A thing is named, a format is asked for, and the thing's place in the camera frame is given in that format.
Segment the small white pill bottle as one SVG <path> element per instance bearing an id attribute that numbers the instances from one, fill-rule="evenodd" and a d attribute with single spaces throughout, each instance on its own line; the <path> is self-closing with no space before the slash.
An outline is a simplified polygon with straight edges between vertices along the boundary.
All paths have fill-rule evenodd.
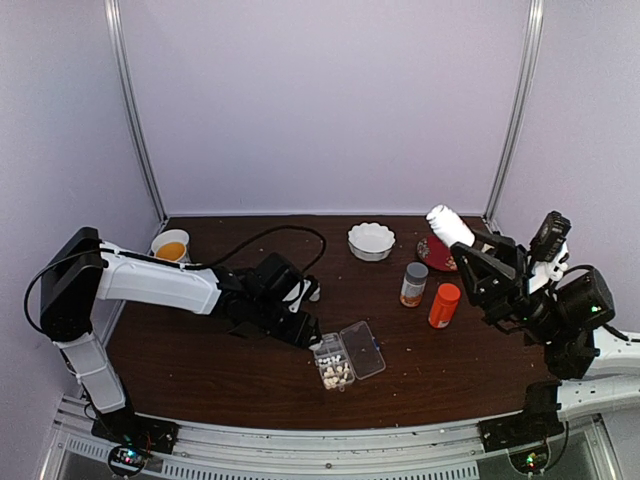
<path id="1" fill-rule="evenodd" d="M 309 297 L 310 302 L 317 302 L 320 300 L 321 288 L 317 287 L 316 290 Z"/>

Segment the orange pill bottle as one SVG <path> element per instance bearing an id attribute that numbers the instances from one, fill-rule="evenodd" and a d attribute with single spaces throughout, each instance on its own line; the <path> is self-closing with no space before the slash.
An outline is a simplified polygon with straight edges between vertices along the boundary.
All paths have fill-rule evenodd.
<path id="1" fill-rule="evenodd" d="M 428 321 L 434 329 L 444 329 L 451 322 L 461 298 L 460 289 L 451 283 L 441 284 L 429 312 Z"/>

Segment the clear plastic pill organizer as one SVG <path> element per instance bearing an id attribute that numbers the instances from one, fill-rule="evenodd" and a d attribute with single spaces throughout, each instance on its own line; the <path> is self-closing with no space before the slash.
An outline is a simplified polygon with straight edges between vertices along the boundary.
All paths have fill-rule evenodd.
<path id="1" fill-rule="evenodd" d="M 322 384 L 324 379 L 322 370 L 329 366 L 347 365 L 350 368 L 347 378 L 351 383 L 348 386 L 356 380 L 376 376 L 386 369 L 380 346 L 366 321 L 356 322 L 340 332 L 325 334 L 321 343 L 312 352 Z M 319 366 L 316 363 L 320 357 L 334 355 L 342 355 L 344 360 L 337 365 L 329 366 Z"/>

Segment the grey capped vitamin bottle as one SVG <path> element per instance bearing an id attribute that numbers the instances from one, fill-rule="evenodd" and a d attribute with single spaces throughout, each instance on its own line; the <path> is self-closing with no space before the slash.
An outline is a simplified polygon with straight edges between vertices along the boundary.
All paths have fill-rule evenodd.
<path id="1" fill-rule="evenodd" d="M 422 301 L 429 270 L 420 262 L 407 265 L 400 291 L 400 302 L 408 308 L 418 307 Z"/>

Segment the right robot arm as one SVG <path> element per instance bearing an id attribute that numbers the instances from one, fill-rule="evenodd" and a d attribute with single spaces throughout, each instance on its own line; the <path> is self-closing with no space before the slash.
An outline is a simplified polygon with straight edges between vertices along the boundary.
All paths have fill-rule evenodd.
<path id="1" fill-rule="evenodd" d="M 639 337 L 610 326 L 614 300 L 599 270 L 568 266 L 570 228 L 552 213 L 528 246 L 466 225 L 440 236 L 484 322 L 543 349 L 552 380 L 530 385 L 522 410 L 496 422 L 526 442 L 573 416 L 639 402 Z"/>

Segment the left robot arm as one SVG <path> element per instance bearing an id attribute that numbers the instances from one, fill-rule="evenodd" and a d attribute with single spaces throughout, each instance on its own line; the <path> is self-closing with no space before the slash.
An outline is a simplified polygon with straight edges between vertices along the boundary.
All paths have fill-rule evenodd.
<path id="1" fill-rule="evenodd" d="M 255 267 L 230 269 L 222 260 L 186 263 L 127 250 L 102 240 L 97 229 L 82 227 L 32 277 L 23 311 L 31 328 L 59 349 L 106 429 L 133 444 L 144 424 L 95 333 L 96 302 L 220 317 L 293 347 L 315 349 L 322 343 L 320 322 L 303 306 L 318 300 L 320 290 L 306 269 L 278 253 Z"/>

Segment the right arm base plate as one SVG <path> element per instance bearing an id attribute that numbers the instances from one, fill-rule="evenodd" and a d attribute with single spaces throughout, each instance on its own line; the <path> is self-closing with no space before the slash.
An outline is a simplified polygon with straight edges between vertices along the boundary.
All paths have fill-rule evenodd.
<path id="1" fill-rule="evenodd" d="M 565 432 L 564 424 L 554 413 L 521 412 L 481 421 L 478 428 L 486 453 L 542 442 Z"/>

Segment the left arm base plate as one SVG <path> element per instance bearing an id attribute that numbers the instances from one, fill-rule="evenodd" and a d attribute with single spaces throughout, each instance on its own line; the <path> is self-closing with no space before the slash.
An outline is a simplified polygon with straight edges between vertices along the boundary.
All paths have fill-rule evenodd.
<path id="1" fill-rule="evenodd" d="M 125 410 L 97 415 L 91 434 L 145 452 L 171 454 L 179 426 L 171 421 L 144 417 Z"/>

